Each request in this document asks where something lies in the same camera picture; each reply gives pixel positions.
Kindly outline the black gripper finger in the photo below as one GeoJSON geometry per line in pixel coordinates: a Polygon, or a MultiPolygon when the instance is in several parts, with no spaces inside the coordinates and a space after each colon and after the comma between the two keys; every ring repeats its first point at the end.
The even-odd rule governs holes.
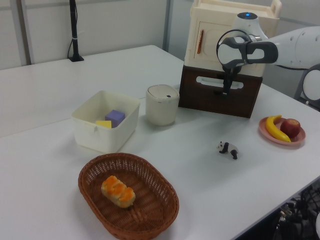
{"type": "Polygon", "coordinates": [[[226,71],[223,80],[223,93],[228,95],[233,83],[233,73],[232,71],[226,71]]]}

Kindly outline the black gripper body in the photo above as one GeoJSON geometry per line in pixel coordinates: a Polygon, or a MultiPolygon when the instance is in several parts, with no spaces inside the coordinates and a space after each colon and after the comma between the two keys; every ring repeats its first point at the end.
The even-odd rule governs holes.
{"type": "Polygon", "coordinates": [[[236,66],[233,68],[228,68],[225,65],[222,66],[222,69],[224,71],[224,83],[231,83],[234,78],[237,76],[237,74],[241,71],[242,66],[236,66]]]}

